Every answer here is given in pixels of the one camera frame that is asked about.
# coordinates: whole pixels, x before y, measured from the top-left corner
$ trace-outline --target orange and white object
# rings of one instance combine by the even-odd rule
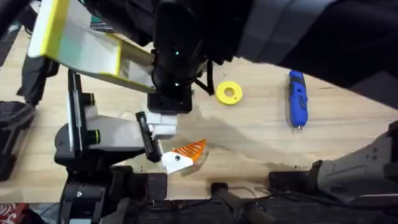
[[[162,163],[167,174],[190,167],[199,159],[206,145],[206,139],[174,149],[162,155]]]

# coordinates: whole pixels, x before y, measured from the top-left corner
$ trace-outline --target black base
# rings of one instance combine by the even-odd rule
[[[19,150],[14,146],[22,131],[32,123],[34,114],[35,109],[30,105],[0,101],[0,181],[10,177]]]
[[[130,204],[145,205],[166,196],[166,174],[135,174],[130,166],[94,173],[69,171],[60,200],[60,223],[88,219],[122,224]]]

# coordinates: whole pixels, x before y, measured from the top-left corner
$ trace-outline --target black mount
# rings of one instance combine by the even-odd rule
[[[96,148],[101,133],[88,130],[85,117],[85,107],[95,104],[94,95],[82,92],[80,76],[72,70],[68,71],[68,91],[69,122],[55,137],[55,162],[68,171],[58,223],[86,219],[91,223],[122,224],[132,201],[144,203],[166,198],[166,174],[136,174],[131,166],[113,166],[144,153],[150,161],[160,161],[160,151],[147,130],[145,114],[136,114],[144,139],[142,149]]]
[[[243,199],[232,194],[228,191],[226,183],[213,183],[211,185],[211,194],[215,200],[221,200],[229,208],[236,223],[287,223],[264,211],[254,199]]]

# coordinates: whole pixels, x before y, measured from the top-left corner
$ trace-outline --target black knob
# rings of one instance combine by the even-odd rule
[[[94,93],[82,93],[81,98],[85,106],[94,106],[95,104]]]
[[[99,144],[101,142],[101,135],[99,130],[88,130],[87,131],[87,143],[88,144]]]

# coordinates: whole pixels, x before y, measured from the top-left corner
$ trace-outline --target red object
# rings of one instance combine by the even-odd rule
[[[23,211],[28,204],[6,203],[0,204],[0,224],[18,224],[24,219]]]

